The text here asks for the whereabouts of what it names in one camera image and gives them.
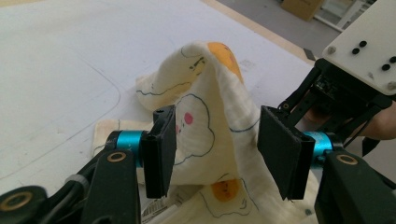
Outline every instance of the screw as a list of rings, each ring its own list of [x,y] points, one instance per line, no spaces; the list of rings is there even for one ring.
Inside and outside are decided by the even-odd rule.
[[[362,41],[359,43],[359,46],[360,46],[361,48],[366,47],[366,45],[367,45],[367,41],[364,41],[364,40],[362,40]]]
[[[328,54],[334,54],[337,51],[337,48],[335,46],[329,46],[327,48],[327,53]]]
[[[384,64],[382,65],[382,71],[388,71],[390,69],[390,65],[389,64]]]
[[[390,63],[396,63],[396,56],[393,56],[389,59]]]
[[[396,82],[394,82],[394,81],[389,82],[388,90],[390,90],[390,91],[396,90]]]
[[[353,49],[353,50],[352,50],[352,53],[353,53],[353,54],[359,54],[359,52],[361,52],[360,49]]]

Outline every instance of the orange pattern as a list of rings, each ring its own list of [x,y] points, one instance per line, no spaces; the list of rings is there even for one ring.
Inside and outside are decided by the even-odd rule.
[[[221,181],[212,184],[212,191],[220,202],[226,203],[238,194],[239,184],[236,179]]]
[[[224,64],[230,71],[236,74],[239,80],[244,83],[241,71],[239,70],[238,62],[233,56],[231,50],[224,44],[218,42],[208,43],[207,46],[209,47],[210,52],[212,52],[222,64]]]

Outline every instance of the cardboard box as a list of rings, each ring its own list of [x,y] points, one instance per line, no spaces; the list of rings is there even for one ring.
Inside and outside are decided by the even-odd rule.
[[[319,10],[324,0],[284,0],[282,8],[291,14],[310,21]]]

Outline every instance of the blue cylindrical joint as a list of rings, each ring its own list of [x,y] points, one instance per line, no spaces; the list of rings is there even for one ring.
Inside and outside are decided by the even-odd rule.
[[[314,154],[312,156],[311,166],[318,167],[318,161],[324,161],[326,154],[332,151],[332,141],[326,133],[304,132],[305,135],[315,139]]]
[[[134,153],[136,167],[142,167],[139,148],[143,131],[121,131],[117,139],[117,149],[131,150]]]

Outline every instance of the person's hand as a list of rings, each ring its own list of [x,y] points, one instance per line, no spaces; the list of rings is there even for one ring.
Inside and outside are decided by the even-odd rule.
[[[329,116],[320,113],[316,108],[312,108],[305,114],[305,118],[315,123],[323,124]],[[360,136],[377,140],[396,138],[396,103],[393,102],[389,108],[376,114],[367,127],[360,133]]]

